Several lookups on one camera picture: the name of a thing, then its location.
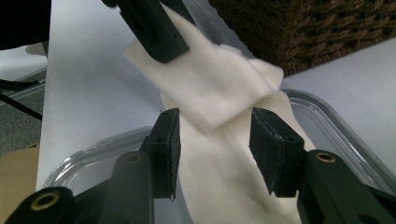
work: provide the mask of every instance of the white cloth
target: white cloth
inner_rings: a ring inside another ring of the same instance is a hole
[[[163,93],[166,108],[179,107],[179,178],[194,223],[299,223],[296,200],[268,195],[248,148],[253,106],[276,112],[313,149],[278,91],[283,73],[236,49],[211,44],[164,7],[191,50],[157,63],[135,41],[125,56]]]

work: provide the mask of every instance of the gray carpet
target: gray carpet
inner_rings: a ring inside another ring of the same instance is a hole
[[[26,78],[24,81],[45,78],[46,72]],[[42,114],[44,91],[25,96],[19,103]],[[0,156],[10,151],[28,147],[40,141],[41,121],[30,117],[10,105],[0,105]]]

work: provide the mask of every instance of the brown woven basket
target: brown woven basket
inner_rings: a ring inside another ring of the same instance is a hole
[[[289,76],[396,36],[396,0],[209,0],[249,50]]]

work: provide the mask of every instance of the white table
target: white table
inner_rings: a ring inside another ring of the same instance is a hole
[[[186,5],[195,19],[207,18],[199,27],[227,35],[212,39],[242,46],[212,8]],[[133,39],[119,12],[99,0],[52,1],[38,189],[63,159],[101,139],[153,125],[163,110],[158,90],[122,56]],[[327,101],[396,174],[395,58],[392,39],[288,77],[283,87]]]

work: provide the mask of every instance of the clear plastic tray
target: clear plastic tray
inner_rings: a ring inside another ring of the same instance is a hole
[[[395,194],[393,174],[328,104],[306,92],[284,92],[290,98],[295,118],[317,148],[342,157],[362,183]],[[138,150],[150,130],[150,127],[141,128],[81,150],[55,169],[44,188],[68,187],[77,195],[101,183],[111,177],[116,158]],[[178,182],[177,199],[154,200],[154,206],[156,223],[192,223]]]

